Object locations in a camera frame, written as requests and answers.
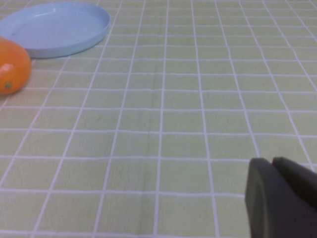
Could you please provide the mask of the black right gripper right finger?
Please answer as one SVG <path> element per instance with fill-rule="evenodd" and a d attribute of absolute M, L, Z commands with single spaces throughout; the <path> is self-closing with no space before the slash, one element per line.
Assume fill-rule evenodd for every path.
<path fill-rule="evenodd" d="M 272 164 L 294 192 L 317 209 L 317 174 L 284 157 L 273 158 Z"/>

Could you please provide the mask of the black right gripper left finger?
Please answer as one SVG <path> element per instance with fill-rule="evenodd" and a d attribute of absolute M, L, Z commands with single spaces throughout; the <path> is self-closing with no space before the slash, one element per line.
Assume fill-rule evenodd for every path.
<path fill-rule="evenodd" d="M 317 210 L 264 158 L 253 158 L 249 163 L 245 203 L 253 238 L 317 236 Z"/>

